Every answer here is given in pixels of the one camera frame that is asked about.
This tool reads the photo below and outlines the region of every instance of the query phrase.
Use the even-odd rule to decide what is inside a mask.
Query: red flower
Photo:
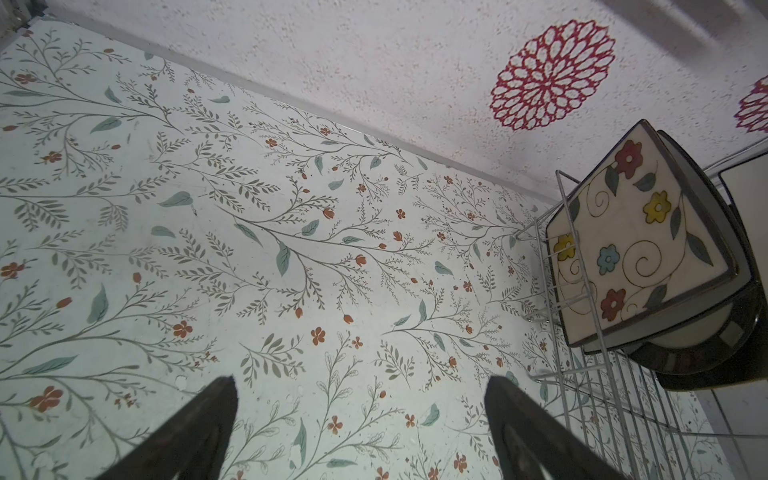
[[[336,415],[331,417],[331,420],[332,420],[331,423],[328,424],[328,430],[333,430],[333,434],[338,435],[339,430],[341,430],[344,424],[339,422],[339,417],[337,417]]]
[[[45,155],[43,157],[44,164],[53,164],[54,162],[58,162],[59,160],[61,160],[61,154],[54,151],[50,152],[48,155]]]
[[[192,327],[187,325],[186,320],[181,320],[181,323],[174,325],[174,335],[184,338],[188,333],[192,333]]]
[[[8,265],[2,267],[2,269],[0,269],[0,271],[2,271],[0,275],[6,276],[8,278],[16,278],[16,274],[18,272],[21,272],[24,268],[26,268],[26,265],[24,265],[23,263],[19,265],[16,262],[11,262]]]
[[[38,79],[35,78],[33,74],[24,73],[24,74],[18,74],[16,75],[16,78],[14,78],[18,83],[22,85],[26,85],[28,83],[35,83]]]
[[[310,330],[310,333],[312,334],[312,343],[315,345],[326,341],[326,331],[320,327],[317,327],[314,330]]]
[[[614,289],[608,290],[605,298],[600,302],[600,308],[603,309],[603,318],[608,319],[609,322],[613,322],[616,319],[616,314],[624,308],[624,296],[627,294],[625,289],[621,289],[618,292]]]
[[[624,147],[614,155],[614,159],[618,163],[616,171],[618,173],[624,172],[627,175],[627,180],[632,178],[634,171],[643,164],[643,155],[640,153],[642,147],[641,142],[634,143],[632,140],[627,140]]]
[[[43,391],[41,396],[36,396],[29,402],[29,408],[37,407],[38,412],[43,413],[45,410],[52,409],[58,405],[62,395],[64,395],[64,392],[49,386]]]
[[[456,454],[456,460],[453,461],[453,468],[458,469],[458,473],[464,473],[467,469],[467,455],[462,455],[461,458]]]
[[[768,75],[755,83],[750,94],[739,100],[739,105],[741,109],[734,115],[739,120],[737,127],[768,133]]]
[[[494,117],[512,130],[533,130],[579,108],[608,76],[615,40],[594,22],[552,25],[498,74]]]

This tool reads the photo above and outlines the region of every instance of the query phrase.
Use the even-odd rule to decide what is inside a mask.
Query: yellow flower
[[[672,210],[672,204],[667,201],[666,190],[662,191],[660,194],[653,194],[650,198],[650,202],[643,207],[643,212],[645,212],[645,223],[653,223],[654,221],[663,223],[670,210]]]
[[[568,235],[560,235],[558,242],[554,245],[554,251],[558,253],[558,261],[563,262],[569,258],[576,256],[576,247],[568,248],[570,245],[574,245],[574,236],[572,233]]]

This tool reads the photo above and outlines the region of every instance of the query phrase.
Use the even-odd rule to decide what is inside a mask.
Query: wire dish rack
[[[557,252],[547,254],[547,250],[542,248],[550,240],[545,236],[545,227],[563,204],[569,206],[563,177],[580,183],[560,170],[555,172],[555,176],[562,201],[516,234],[517,241],[534,243],[538,254],[541,277],[544,279],[544,306],[525,318],[529,322],[540,323],[543,330],[548,330],[554,357],[551,364],[555,367],[554,371],[529,372],[528,377],[541,384],[543,399],[548,397],[550,387],[554,387],[554,395],[559,396],[561,401],[550,402],[548,411],[606,463],[628,478],[707,478],[709,475],[702,472],[701,465],[697,465],[692,455],[694,452],[703,453],[701,445],[717,443],[720,437],[768,436],[734,435],[729,425],[727,434],[694,431],[708,428],[708,425],[688,425],[681,417],[680,398],[692,396],[693,393],[681,395],[675,392],[670,396],[659,386],[656,376],[649,369],[629,360],[622,352],[607,351],[570,208],[564,210],[570,233],[574,235],[581,278],[569,284],[581,283],[583,293],[559,302],[555,299],[554,292],[559,285],[551,278],[546,262]],[[569,348],[558,323],[559,310],[584,299],[590,299],[592,319],[598,332],[601,352],[596,355],[586,356],[581,349]]]

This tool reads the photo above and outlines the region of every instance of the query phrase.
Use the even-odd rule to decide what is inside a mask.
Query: red circular floral motif
[[[552,25],[509,58],[491,109],[512,130],[546,127],[579,108],[608,76],[615,40],[594,22]]]
[[[741,109],[734,115],[739,119],[737,127],[768,133],[768,75],[755,83],[750,94],[739,100],[739,105]]]

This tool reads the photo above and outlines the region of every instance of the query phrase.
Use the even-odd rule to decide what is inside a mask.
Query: blue flower
[[[616,264],[619,263],[621,255],[616,251],[616,246],[611,244],[607,247],[600,249],[600,258],[598,258],[598,266],[600,267],[600,275],[605,275],[606,272],[614,271]]]

